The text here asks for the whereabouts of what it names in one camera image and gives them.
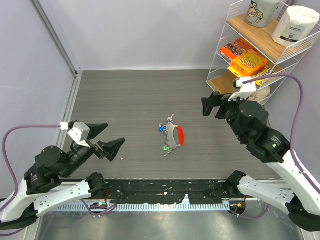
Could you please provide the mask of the red grey carabiner keyring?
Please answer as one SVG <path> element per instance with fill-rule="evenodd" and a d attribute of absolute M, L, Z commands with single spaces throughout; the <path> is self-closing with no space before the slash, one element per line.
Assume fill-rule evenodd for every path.
<path fill-rule="evenodd" d="M 174 114 L 169 116 L 164 124 L 166 130 L 164 134 L 164 146 L 169 147 L 169 151 L 165 151 L 165 156 L 171 154 L 176 149 L 181 148 L 185 144 L 185 133 L 181 125 L 174 121 Z"/>

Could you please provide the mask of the blue capped key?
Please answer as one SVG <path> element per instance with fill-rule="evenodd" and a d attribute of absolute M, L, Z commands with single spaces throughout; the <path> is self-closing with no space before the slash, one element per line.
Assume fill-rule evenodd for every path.
<path fill-rule="evenodd" d="M 166 124 L 162 124 L 162 123 L 159 124 L 158 131 L 159 131 L 160 133 L 163 133 L 166 129 L 167 129 Z"/>

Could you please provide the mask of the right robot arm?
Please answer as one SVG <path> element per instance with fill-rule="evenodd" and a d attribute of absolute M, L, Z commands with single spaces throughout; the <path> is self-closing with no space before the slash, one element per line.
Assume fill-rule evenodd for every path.
<path fill-rule="evenodd" d="M 203 116 L 209 116 L 213 108 L 218 108 L 215 118 L 226 120 L 240 144 L 273 169 L 289 190 L 272 187 L 236 170 L 226 181 L 227 193 L 232 197 L 242 194 L 258 198 L 287 214 L 301 229 L 318 232 L 320 194 L 316 188 L 319 183 L 303 168 L 284 135 L 267 125 L 269 113 L 259 103 L 241 99 L 231 101 L 230 97 L 219 92 L 203 97 Z"/>

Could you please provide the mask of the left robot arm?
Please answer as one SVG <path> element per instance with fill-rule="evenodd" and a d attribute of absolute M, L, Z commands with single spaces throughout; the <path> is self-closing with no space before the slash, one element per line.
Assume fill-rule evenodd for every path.
<path fill-rule="evenodd" d="M 52 209 L 67 203 L 83 199 L 101 199 L 107 193 L 107 184 L 102 174 L 92 173 L 89 177 L 65 190 L 53 192 L 61 185 L 61 179 L 69 178 L 91 156 L 106 158 L 112 162 L 125 138 L 109 142 L 91 141 L 101 134 L 107 123 L 86 124 L 81 121 L 60 122 L 51 124 L 50 128 L 67 131 L 72 139 L 68 152 L 58 146 L 50 145 L 35 157 L 35 163 L 18 182 L 9 162 L 6 142 L 9 134 L 20 129 L 28 129 L 29 125 L 21 125 L 10 129 L 3 137 L 2 152 L 6 165 L 14 181 L 14 192 L 0 203 L 0 229 L 22 230 Z"/>

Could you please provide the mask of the cream bottle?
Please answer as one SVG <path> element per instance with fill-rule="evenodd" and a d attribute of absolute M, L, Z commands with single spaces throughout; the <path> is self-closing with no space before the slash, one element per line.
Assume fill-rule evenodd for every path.
<path fill-rule="evenodd" d="M 249 101 L 254 101 L 254 102 L 261 102 L 262 100 L 266 99 L 268 97 L 268 95 L 271 92 L 271 88 L 270 86 L 266 86 L 262 89 L 257 90 L 256 92 L 254 92 L 250 97 L 249 97 Z"/>

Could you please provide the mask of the orange brown snack box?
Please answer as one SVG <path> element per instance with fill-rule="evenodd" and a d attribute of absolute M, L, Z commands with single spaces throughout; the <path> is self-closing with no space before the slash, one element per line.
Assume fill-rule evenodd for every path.
<path fill-rule="evenodd" d="M 243 37 L 236 39 L 234 42 L 228 43 L 227 45 L 220 48 L 220 53 L 232 61 L 248 50 L 256 51 L 256 48 L 246 41 Z"/>

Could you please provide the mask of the yellow candy bag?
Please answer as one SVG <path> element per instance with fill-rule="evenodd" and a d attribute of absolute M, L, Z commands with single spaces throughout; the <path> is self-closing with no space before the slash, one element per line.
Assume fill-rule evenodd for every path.
<path fill-rule="evenodd" d="M 275 71 L 272 70 L 271 68 L 269 68 L 268 66 L 265 66 L 264 68 L 262 68 L 255 76 L 254 78 L 259 78 L 259 77 L 263 77 L 263 76 L 268 76 L 271 74 L 274 74 Z M 257 87 L 260 87 L 262 84 L 264 83 L 264 80 L 257 80 L 255 82 Z"/>

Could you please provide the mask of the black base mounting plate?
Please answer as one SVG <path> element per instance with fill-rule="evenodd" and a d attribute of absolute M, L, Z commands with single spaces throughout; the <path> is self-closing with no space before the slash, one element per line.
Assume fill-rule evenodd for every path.
<path fill-rule="evenodd" d="M 186 197 L 192 205 L 245 199 L 231 184 L 213 179 L 107 180 L 104 197 L 113 204 L 138 205 L 179 205 Z"/>

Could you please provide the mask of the grey printed snack bag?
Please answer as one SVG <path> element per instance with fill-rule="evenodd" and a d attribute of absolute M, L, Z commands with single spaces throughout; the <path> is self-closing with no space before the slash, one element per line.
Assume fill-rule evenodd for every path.
<path fill-rule="evenodd" d="M 246 15 L 246 23 L 256 27 L 266 27 L 281 4 L 281 0 L 251 0 Z"/>

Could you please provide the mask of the white paper towel roll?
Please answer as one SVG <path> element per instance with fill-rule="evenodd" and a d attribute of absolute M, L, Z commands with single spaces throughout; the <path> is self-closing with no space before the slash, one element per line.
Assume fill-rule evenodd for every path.
<path fill-rule="evenodd" d="M 308 7 L 289 6 L 272 33 L 275 43 L 289 47 L 306 38 L 320 20 L 320 14 Z"/>

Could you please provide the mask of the aluminium corner frame post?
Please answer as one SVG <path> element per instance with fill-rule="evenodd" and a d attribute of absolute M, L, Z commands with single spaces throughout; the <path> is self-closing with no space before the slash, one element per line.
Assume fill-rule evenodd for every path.
<path fill-rule="evenodd" d="M 43 23 L 54 45 L 59 51 L 62 59 L 68 66 L 70 72 L 76 76 L 83 71 L 76 59 L 65 32 L 55 14 L 49 0 L 30 0 L 30 3 L 36 11 L 39 19 Z"/>

